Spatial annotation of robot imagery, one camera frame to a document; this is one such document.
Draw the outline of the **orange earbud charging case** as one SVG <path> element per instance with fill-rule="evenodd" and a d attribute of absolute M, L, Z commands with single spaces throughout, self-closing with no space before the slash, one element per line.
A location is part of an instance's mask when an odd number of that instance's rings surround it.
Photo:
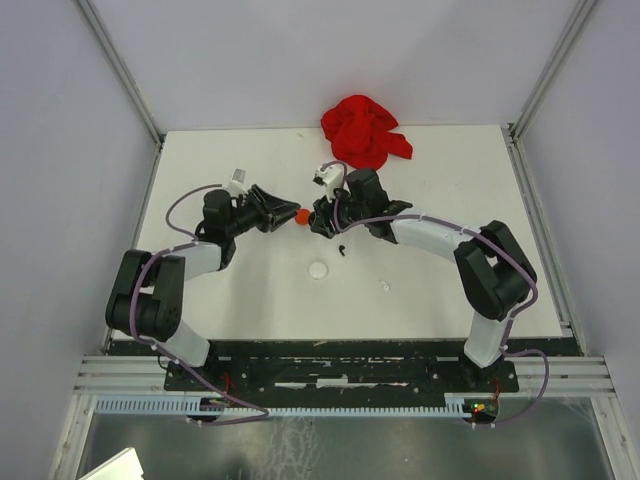
<path fill-rule="evenodd" d="M 311 212 L 307 209 L 301 208 L 295 215 L 295 222 L 301 226 L 307 226 L 310 221 Z"/>

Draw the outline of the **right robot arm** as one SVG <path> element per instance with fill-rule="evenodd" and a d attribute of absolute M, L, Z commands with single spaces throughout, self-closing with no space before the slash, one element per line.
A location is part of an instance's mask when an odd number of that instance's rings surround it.
<path fill-rule="evenodd" d="M 509 227 L 493 220 L 472 228 L 429 216 L 410 202 L 390 199 L 371 168 L 349 172 L 332 161 L 316 170 L 313 181 L 325 193 L 313 203 L 312 232 L 331 239 L 363 226 L 379 240 L 455 264 L 473 309 L 459 379 L 472 391 L 491 384 L 515 317 L 538 298 L 537 274 Z"/>

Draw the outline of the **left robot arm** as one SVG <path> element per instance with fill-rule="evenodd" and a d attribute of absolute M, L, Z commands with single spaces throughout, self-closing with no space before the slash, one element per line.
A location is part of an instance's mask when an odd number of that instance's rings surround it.
<path fill-rule="evenodd" d="M 156 253 L 124 253 L 106 306 L 109 328 L 155 347 L 174 362 L 188 365 L 187 379 L 209 390 L 221 378 L 212 343 L 183 319 L 187 281 L 226 269 L 236 252 L 235 239 L 256 229 L 271 233 L 300 210 L 253 185 L 248 190 L 215 188 L 204 195 L 202 220 L 191 241 Z"/>

